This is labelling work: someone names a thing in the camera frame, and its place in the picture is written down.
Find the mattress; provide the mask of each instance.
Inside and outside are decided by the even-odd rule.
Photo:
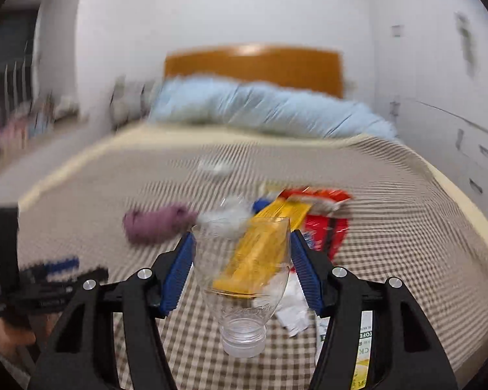
[[[206,157],[236,172],[214,184],[196,169]],[[350,233],[336,262],[363,279],[402,277],[459,384],[475,374],[488,356],[488,221],[417,154],[370,136],[299,140],[138,125],[74,157],[21,199],[19,263],[77,254],[84,269],[107,265],[112,280],[123,280],[176,244],[130,247],[121,227],[126,209],[175,201],[209,209],[228,194],[256,197],[264,180],[350,191],[355,200],[341,212]],[[260,357],[224,355],[192,277],[178,309],[158,325],[179,388],[305,388],[314,369],[314,328],[289,338],[275,320]],[[121,386],[130,388],[120,316],[115,326]]]

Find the rolled purple towel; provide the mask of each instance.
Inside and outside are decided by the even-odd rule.
[[[196,223],[197,216],[186,205],[174,204],[148,213],[131,210],[123,217],[123,226],[130,243],[152,245],[184,233]]]

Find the wooden headboard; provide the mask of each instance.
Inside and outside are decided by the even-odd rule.
[[[333,51],[291,46],[235,45],[167,56],[164,76],[208,73],[245,82],[264,80],[343,98],[341,56]]]

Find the light blue pillow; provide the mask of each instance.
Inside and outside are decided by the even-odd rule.
[[[151,122],[222,123],[304,138],[344,138],[361,133],[397,140],[393,124],[365,104],[268,83],[189,76],[167,80]]]

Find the silver screw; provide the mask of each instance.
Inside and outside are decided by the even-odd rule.
[[[336,267],[332,269],[332,274],[335,277],[345,277],[347,275],[347,270],[342,267]]]
[[[403,282],[399,278],[397,278],[397,277],[391,277],[391,278],[389,278],[389,284],[393,288],[399,289],[403,285]]]
[[[140,279],[145,280],[149,277],[152,277],[152,270],[150,268],[143,268],[142,270],[139,270],[137,272],[137,276]]]
[[[85,283],[83,283],[83,288],[85,290],[92,290],[95,287],[96,287],[96,280],[87,280]]]

